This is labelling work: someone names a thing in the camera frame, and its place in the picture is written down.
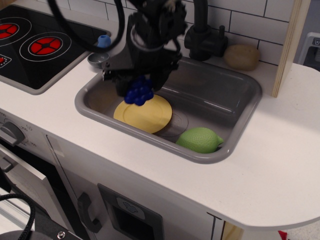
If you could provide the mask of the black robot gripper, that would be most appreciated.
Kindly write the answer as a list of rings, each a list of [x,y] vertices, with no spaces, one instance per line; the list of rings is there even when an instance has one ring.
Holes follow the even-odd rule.
[[[125,97],[131,82],[140,75],[150,75],[152,88],[159,91],[168,80],[172,71],[179,67],[182,58],[180,45],[170,50],[164,47],[142,49],[128,40],[123,50],[110,57],[102,66],[102,79],[113,80],[117,95]]]

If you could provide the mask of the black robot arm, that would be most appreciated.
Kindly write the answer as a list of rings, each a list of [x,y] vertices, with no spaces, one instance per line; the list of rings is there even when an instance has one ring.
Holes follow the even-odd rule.
[[[122,2],[116,0],[118,33],[108,47],[89,44],[78,36],[63,17],[56,1],[48,1],[51,12],[67,35],[85,50],[102,54],[114,49],[126,36],[125,46],[109,62],[103,63],[103,79],[115,83],[116,92],[124,97],[134,80],[148,75],[151,89],[158,91],[182,58],[177,37],[184,34],[186,9],[180,0],[133,0],[137,11],[125,18]]]

